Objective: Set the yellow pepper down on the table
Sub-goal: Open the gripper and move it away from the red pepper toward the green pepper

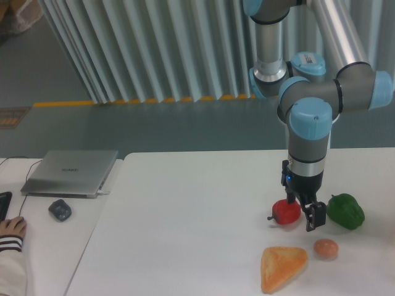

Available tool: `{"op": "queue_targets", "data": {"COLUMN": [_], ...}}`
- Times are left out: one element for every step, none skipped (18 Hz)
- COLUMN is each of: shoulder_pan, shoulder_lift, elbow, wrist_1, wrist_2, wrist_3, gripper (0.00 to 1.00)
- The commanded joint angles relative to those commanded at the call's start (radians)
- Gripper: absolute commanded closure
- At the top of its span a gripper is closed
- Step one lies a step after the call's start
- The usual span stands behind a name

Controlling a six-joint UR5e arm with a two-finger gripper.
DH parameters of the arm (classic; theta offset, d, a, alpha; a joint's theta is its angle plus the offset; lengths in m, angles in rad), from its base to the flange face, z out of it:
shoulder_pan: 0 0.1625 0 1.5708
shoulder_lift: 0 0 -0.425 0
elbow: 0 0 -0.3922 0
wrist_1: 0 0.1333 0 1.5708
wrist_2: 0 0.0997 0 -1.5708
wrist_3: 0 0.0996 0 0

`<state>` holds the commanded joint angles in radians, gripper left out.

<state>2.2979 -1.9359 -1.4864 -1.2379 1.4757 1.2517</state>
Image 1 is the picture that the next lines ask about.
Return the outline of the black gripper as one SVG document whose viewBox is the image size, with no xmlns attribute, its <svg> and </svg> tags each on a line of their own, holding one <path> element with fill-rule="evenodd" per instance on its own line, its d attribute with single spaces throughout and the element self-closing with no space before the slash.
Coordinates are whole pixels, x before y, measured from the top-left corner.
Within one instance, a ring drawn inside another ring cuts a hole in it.
<svg viewBox="0 0 395 296">
<path fill-rule="evenodd" d="M 326 223 L 326 205 L 317 201 L 323 172 L 315 176 L 300 176 L 292 172 L 288 165 L 288 160 L 282 161 L 281 185 L 285 187 L 287 203 L 292 204 L 296 198 L 299 199 L 306 216 L 306 231 L 311 232 Z"/>
</svg>

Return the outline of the white sleeved forearm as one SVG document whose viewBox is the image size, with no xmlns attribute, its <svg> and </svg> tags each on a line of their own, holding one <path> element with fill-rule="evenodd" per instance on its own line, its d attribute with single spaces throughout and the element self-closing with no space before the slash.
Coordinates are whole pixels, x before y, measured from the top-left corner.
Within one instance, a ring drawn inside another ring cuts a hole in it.
<svg viewBox="0 0 395 296">
<path fill-rule="evenodd" d="M 1 236 L 1 295 L 26 295 L 27 268 L 22 244 L 20 236 Z"/>
</svg>

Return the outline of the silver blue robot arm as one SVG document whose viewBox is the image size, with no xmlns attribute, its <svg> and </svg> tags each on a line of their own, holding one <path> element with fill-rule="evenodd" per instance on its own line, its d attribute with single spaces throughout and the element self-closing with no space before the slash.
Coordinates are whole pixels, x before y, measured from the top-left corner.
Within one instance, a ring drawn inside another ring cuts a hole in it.
<svg viewBox="0 0 395 296">
<path fill-rule="evenodd" d="M 288 129 L 288 157 L 282 163 L 281 184 L 287 202 L 299 202 L 306 229 L 326 221 L 326 206 L 317 200 L 333 122 L 344 112 L 372 110 L 393 99 L 389 73 L 369 64 L 354 23 L 343 1 L 305 1 L 315 15 L 336 72 L 323 79 L 319 56 L 300 52 L 283 58 L 283 21 L 301 1 L 244 1 L 244 13 L 254 22 L 256 54 L 249 71 L 259 99 L 277 96 L 278 118 Z"/>
</svg>

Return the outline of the person's hand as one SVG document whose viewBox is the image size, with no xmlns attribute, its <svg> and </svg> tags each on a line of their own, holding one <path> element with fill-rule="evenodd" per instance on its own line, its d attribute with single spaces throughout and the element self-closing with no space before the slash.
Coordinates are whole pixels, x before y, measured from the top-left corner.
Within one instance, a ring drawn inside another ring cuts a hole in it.
<svg viewBox="0 0 395 296">
<path fill-rule="evenodd" d="M 27 222 L 24 220 L 22 223 L 17 224 L 17 218 L 7 219 L 0 224 L 1 236 L 16 236 L 21 239 L 25 238 L 27 232 Z"/>
</svg>

